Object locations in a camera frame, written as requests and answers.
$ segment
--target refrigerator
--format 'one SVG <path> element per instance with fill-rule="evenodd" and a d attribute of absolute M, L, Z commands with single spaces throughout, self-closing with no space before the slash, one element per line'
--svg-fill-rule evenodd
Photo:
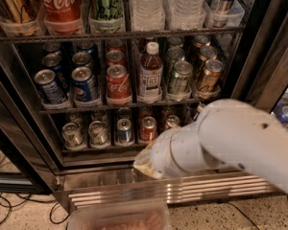
<path fill-rule="evenodd" d="M 80 34 L 43 34 L 12 36 L 0 32 L 0 150 L 17 167 L 17 172 L 0 172 L 0 192 L 52 194 L 68 213 L 83 207 L 136 200 L 162 199 L 168 204 L 275 193 L 277 189 L 256 175 L 234 168 L 210 170 L 180 179 L 155 180 L 133 167 L 135 156 L 145 147 L 139 143 L 137 110 L 152 106 L 156 113 L 165 105 L 181 110 L 186 106 L 233 98 L 273 112 L 288 87 L 288 0 L 237 0 L 244 9 L 241 23 L 234 27 L 197 28 L 149 32 L 132 29 L 129 0 L 124 3 L 125 30 L 100 34 L 89 26 Z M 60 42 L 75 54 L 75 45 L 84 40 L 97 43 L 102 69 L 105 48 L 112 39 L 126 43 L 128 64 L 135 68 L 134 42 L 143 37 L 158 38 L 165 45 L 171 36 L 185 40 L 208 35 L 225 63 L 218 96 L 212 100 L 194 98 L 168 101 L 161 97 L 153 103 L 136 98 L 136 77 L 132 75 L 132 100 L 125 104 L 132 110 L 134 143 L 127 147 L 115 143 L 116 114 L 120 107 L 105 101 L 105 79 L 100 81 L 102 103 L 91 107 L 68 106 L 46 109 L 34 83 L 41 69 L 42 47 L 46 42 Z M 80 112 L 85 125 L 93 110 L 106 110 L 110 123 L 110 144 L 81 150 L 64 145 L 61 129 L 66 116 Z"/>

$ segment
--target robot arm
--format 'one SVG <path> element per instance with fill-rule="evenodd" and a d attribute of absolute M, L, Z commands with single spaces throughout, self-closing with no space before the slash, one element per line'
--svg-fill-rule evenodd
<path fill-rule="evenodd" d="M 226 164 L 288 194 L 288 131 L 275 117 L 246 103 L 209 104 L 197 122 L 163 132 L 149 156 L 155 178 L 179 178 Z"/>

